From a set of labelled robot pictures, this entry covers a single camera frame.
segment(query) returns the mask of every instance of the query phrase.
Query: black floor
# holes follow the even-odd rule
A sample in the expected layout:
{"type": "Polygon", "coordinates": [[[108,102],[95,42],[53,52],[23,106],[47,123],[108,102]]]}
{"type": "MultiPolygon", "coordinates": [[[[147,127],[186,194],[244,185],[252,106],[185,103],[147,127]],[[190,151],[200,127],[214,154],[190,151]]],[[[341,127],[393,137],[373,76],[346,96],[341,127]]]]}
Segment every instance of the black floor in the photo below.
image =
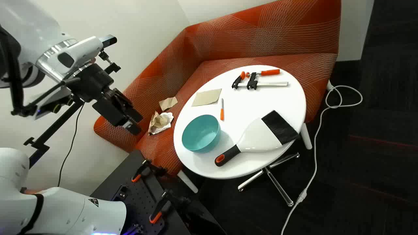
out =
{"type": "MultiPolygon", "coordinates": [[[[318,174],[286,235],[418,234],[418,1],[375,1],[362,60],[337,63],[331,82],[364,103],[325,115],[318,174]]],[[[313,164],[300,142],[291,151],[301,158],[273,172],[296,198],[313,164]]],[[[239,193],[243,180],[205,180],[198,196],[230,235],[279,234],[290,209],[266,177],[239,193]]]]}

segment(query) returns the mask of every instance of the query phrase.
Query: white cable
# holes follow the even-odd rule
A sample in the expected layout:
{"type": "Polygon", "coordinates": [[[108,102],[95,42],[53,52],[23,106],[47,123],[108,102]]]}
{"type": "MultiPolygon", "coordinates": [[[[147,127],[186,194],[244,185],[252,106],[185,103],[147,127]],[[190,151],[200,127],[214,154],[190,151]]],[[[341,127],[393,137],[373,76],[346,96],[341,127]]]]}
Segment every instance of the white cable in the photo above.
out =
{"type": "Polygon", "coordinates": [[[324,115],[328,110],[355,107],[355,106],[360,104],[362,102],[363,102],[363,95],[362,95],[362,93],[358,91],[358,90],[355,90],[355,89],[351,87],[351,86],[337,85],[337,86],[333,86],[331,90],[328,91],[328,94],[326,94],[326,96],[325,96],[325,104],[326,104],[326,107],[325,107],[325,108],[321,111],[321,113],[318,115],[318,127],[317,127],[317,129],[316,129],[316,132],[314,132],[314,136],[313,136],[313,174],[312,174],[308,184],[304,187],[304,189],[303,189],[303,190],[300,192],[300,194],[297,196],[297,200],[296,200],[295,205],[294,205],[294,206],[291,207],[291,210],[288,211],[287,218],[286,218],[286,221],[284,221],[284,223],[283,223],[281,235],[284,235],[284,230],[286,230],[286,226],[287,226],[287,223],[288,223],[288,219],[290,219],[292,211],[294,211],[294,210],[297,207],[297,205],[301,204],[301,201],[305,198],[307,190],[308,190],[308,188],[311,187],[311,184],[312,184],[312,181],[313,181],[313,179],[314,179],[314,176],[316,176],[316,172],[317,172],[316,138],[317,138],[317,134],[318,134],[318,132],[320,132],[320,129],[321,129],[321,127],[322,127],[322,115],[324,115]],[[356,94],[359,95],[359,100],[355,102],[355,103],[346,103],[346,104],[343,104],[342,95],[341,95],[341,93],[339,93],[338,89],[348,89],[348,90],[352,90],[354,93],[356,93],[356,94]],[[331,106],[331,104],[328,103],[328,98],[329,98],[329,94],[330,94],[331,91],[335,91],[335,93],[338,94],[338,98],[339,98],[338,104],[331,106]]]}

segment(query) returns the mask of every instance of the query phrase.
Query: orange upholstered seat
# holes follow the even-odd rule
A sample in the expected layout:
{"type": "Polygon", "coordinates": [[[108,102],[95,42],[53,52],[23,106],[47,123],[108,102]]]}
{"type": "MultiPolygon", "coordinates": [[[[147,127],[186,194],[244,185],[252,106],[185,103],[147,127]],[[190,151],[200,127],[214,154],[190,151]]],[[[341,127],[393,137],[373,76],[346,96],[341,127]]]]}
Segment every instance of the orange upholstered seat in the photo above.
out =
{"type": "Polygon", "coordinates": [[[138,149],[175,175],[181,163],[173,128],[146,133],[158,102],[176,96],[176,117],[186,99],[210,78],[236,66],[266,64],[292,73],[307,98],[309,121],[317,113],[331,73],[339,33],[339,0],[279,0],[185,27],[128,86],[124,94],[143,116],[130,136],[99,117],[94,130],[116,146],[138,149]]]}

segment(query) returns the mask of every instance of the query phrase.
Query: round table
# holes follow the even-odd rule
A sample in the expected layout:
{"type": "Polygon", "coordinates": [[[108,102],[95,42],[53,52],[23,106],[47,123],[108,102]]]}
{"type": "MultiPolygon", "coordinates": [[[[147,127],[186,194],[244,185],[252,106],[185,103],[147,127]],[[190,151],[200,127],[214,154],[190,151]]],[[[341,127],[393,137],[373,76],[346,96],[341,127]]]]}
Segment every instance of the round table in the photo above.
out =
{"type": "Polygon", "coordinates": [[[218,167],[214,158],[236,143],[245,127],[254,119],[261,119],[271,110],[275,110],[295,130],[300,132],[304,124],[305,96],[295,77],[283,69],[279,74],[258,77],[258,81],[287,81],[287,87],[245,87],[232,89],[233,80],[244,72],[261,72],[277,69],[270,65],[248,65],[227,70],[201,86],[184,104],[173,129],[173,147],[181,163],[197,175],[211,179],[233,179],[253,174],[277,160],[294,141],[271,151],[240,153],[226,164],[218,167]],[[217,103],[192,107],[197,93],[222,89],[217,103]],[[224,102],[224,121],[219,120],[220,99],[224,102]],[[209,113],[218,119],[220,124],[220,140],[218,145],[207,153],[193,153],[186,150],[181,142],[181,134],[186,124],[196,116],[209,113]]]}

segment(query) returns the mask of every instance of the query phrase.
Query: bowl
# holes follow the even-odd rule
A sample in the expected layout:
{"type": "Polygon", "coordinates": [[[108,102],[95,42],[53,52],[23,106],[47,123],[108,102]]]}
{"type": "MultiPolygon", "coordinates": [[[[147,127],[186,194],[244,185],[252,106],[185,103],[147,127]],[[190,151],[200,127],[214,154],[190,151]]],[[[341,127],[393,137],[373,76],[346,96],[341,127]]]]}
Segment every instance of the bowl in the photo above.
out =
{"type": "Polygon", "coordinates": [[[218,143],[219,136],[218,120],[211,115],[201,115],[186,124],[181,141],[183,146],[190,151],[209,151],[218,143]]]}

